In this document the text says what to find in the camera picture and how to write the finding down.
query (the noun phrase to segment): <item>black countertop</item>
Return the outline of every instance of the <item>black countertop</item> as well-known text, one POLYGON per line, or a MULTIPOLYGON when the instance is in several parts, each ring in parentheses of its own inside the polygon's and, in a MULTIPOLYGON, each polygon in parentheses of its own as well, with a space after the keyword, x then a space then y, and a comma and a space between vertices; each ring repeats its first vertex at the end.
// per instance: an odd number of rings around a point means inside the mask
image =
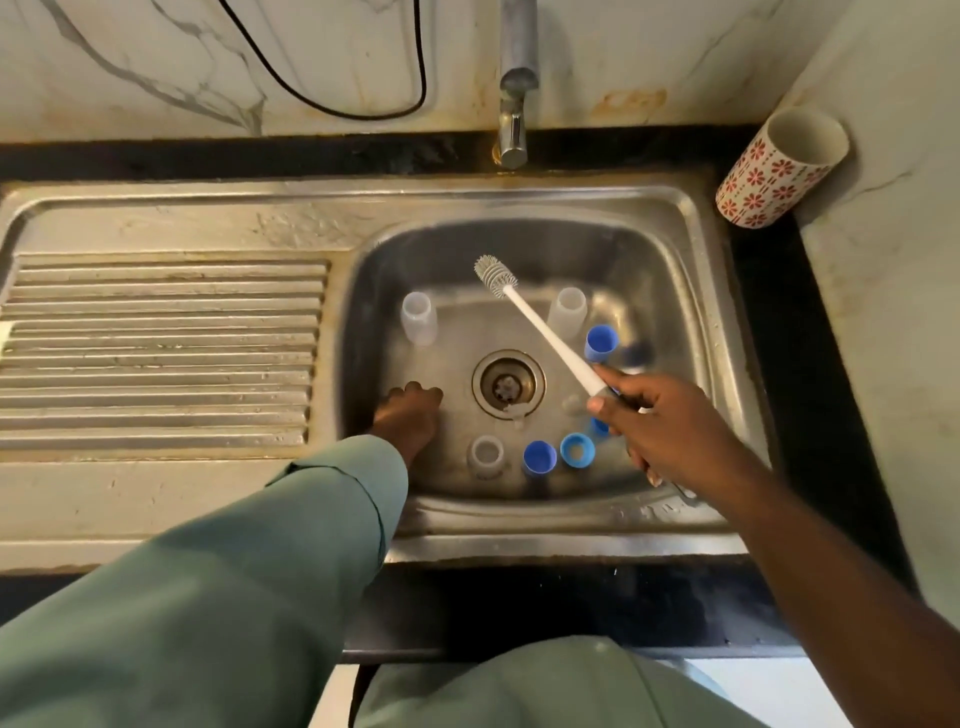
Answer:
MULTIPOLYGON (((753 127, 530 132, 518 174, 708 166, 717 181, 753 127)), ((0 182, 167 181, 497 171, 493 133, 0 145, 0 182)), ((916 592, 806 258, 786 217, 728 226, 751 375, 775 467, 810 505, 916 592)), ((74 574, 0 576, 0 623, 74 574)), ((345 660, 475 661, 569 634, 606 635, 657 657, 772 656, 800 648, 747 557, 649 564, 422 569, 388 566, 348 628, 345 660)))

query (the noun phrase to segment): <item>rolled sleeve cuff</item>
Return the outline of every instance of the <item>rolled sleeve cuff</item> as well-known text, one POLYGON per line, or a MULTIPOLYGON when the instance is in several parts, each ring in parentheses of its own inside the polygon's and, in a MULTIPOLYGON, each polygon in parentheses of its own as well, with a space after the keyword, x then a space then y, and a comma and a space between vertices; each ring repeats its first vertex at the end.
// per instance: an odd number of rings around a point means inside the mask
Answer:
POLYGON ((385 539, 389 542, 394 537, 407 499, 407 466, 393 445, 375 435, 348 437, 293 461, 267 485, 306 468, 333 468, 360 483, 376 509, 385 539))

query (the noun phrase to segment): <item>chrome faucet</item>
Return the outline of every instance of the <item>chrome faucet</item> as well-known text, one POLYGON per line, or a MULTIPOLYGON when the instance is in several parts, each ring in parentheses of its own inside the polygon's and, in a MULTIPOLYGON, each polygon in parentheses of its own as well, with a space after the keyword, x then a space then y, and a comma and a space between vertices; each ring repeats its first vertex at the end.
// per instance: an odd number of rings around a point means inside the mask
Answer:
POLYGON ((493 161, 505 169, 527 163, 523 100, 537 88, 537 0, 500 0, 500 128, 493 161))

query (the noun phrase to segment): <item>brush head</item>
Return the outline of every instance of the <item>brush head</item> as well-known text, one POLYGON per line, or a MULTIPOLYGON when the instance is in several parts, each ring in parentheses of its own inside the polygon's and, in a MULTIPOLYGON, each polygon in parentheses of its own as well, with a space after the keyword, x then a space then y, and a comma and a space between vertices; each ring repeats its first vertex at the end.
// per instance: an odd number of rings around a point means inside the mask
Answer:
POLYGON ((510 272, 510 269, 492 255, 481 255, 478 257, 477 261, 473 264, 473 271, 498 299, 503 298, 503 289, 505 287, 509 285, 516 288, 519 284, 519 281, 516 279, 516 276, 510 272))

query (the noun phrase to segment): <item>cord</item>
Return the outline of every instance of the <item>cord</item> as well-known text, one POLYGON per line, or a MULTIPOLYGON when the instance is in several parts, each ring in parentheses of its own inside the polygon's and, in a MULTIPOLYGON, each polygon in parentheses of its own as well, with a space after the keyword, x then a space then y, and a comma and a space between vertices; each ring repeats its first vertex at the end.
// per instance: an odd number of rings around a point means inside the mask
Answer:
POLYGON ((409 116, 415 111, 420 110, 420 108, 423 106, 423 102, 426 101, 426 65, 423 63, 423 40, 420 36, 420 0, 414 0, 414 38, 416 39, 417 44, 417 67, 420 71, 420 98, 409 109, 392 111, 390 113, 375 114, 347 113, 346 111, 338 111, 308 99, 306 96, 289 85, 286 81, 284 81, 280 74, 276 72, 274 67, 270 65, 270 62, 267 61, 267 57, 263 55, 263 51, 260 50, 259 46, 253 40, 253 36, 251 36, 247 28, 244 27, 244 24, 240 21, 240 18, 237 17, 237 14, 233 11, 233 8, 230 7, 227 0, 218 0, 218 2, 220 3, 220 7, 223 8, 224 12, 229 16, 230 20, 233 21, 233 24, 237 27, 237 30, 240 31, 240 35, 244 37, 244 40, 248 42, 253 52, 260 59, 260 62, 263 63, 263 67, 266 68, 267 72, 274 78, 274 81, 280 84, 280 86, 291 96, 304 102, 312 109, 322 111, 330 116, 338 116, 341 119, 350 119, 352 121, 386 121, 387 119, 399 119, 403 116, 409 116))

